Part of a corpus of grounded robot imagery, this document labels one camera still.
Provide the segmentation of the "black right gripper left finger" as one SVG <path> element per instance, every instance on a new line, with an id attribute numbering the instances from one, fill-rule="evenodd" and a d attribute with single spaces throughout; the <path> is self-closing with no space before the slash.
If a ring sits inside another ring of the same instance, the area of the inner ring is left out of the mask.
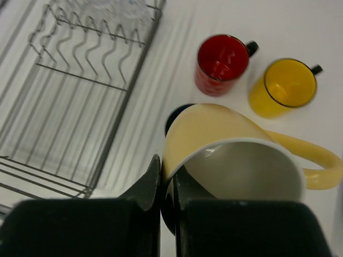
<path id="1" fill-rule="evenodd" d="M 1 226 L 1 256 L 159 256 L 161 164 L 117 198 L 27 200 Z"/>

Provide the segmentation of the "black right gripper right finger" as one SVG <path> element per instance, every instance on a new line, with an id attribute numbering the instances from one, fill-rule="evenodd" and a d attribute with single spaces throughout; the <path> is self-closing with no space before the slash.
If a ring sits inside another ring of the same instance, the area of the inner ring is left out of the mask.
<path id="1" fill-rule="evenodd" d="M 320 225 L 292 201 L 219 200 L 186 171 L 174 178 L 178 256 L 331 256 Z"/>

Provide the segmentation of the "pale yellow mug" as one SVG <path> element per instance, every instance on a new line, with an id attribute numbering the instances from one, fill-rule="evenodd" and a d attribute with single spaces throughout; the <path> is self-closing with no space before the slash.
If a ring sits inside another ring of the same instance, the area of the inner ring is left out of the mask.
<path id="1" fill-rule="evenodd" d="M 342 160 L 316 144 L 262 129 L 228 107 L 194 104 L 174 120 L 162 154 L 166 202 L 161 212 L 175 231 L 174 178 L 185 168 L 217 199 L 303 202 L 306 190 L 342 181 Z"/>

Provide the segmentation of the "blue mug dark handle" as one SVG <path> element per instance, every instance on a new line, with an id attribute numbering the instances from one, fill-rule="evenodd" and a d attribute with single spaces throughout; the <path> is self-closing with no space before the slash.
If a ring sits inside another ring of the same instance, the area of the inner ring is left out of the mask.
<path id="1" fill-rule="evenodd" d="M 168 116 L 168 119 L 165 124 L 165 136 L 167 135 L 172 123 L 180 115 L 180 113 L 192 105 L 194 105 L 194 103 L 184 104 L 182 106 L 179 106 Z"/>

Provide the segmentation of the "yellow mug black handle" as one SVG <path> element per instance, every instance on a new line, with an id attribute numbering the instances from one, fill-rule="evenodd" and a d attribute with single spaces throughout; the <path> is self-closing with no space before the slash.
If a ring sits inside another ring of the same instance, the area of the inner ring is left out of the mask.
<path id="1" fill-rule="evenodd" d="M 310 104 L 317 93 L 320 65 L 307 66 L 293 58 L 277 59 L 257 80 L 249 104 L 259 116 L 272 119 Z"/>

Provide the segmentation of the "red mug black handle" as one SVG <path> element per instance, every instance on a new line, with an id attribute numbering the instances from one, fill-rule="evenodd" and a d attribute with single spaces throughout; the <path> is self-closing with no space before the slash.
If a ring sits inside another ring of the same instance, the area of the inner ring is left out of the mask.
<path id="1" fill-rule="evenodd" d="M 238 38 L 218 34 L 207 38 L 199 47 L 195 69 L 195 84 L 208 96 L 226 94 L 259 50 L 255 41 L 243 43 Z"/>

